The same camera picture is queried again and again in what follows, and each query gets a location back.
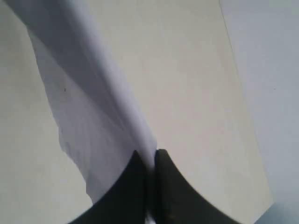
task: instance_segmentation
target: black object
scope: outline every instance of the black object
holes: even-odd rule
[[[70,224],[144,224],[146,170],[133,155],[112,188],[89,210]]]
[[[166,150],[156,151],[155,168],[157,224],[237,224],[191,187]]]

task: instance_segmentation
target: white wall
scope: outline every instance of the white wall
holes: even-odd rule
[[[221,6],[275,201],[258,223],[298,223],[299,1]]]
[[[60,149],[25,26],[0,1],[0,223],[62,224],[91,205]]]

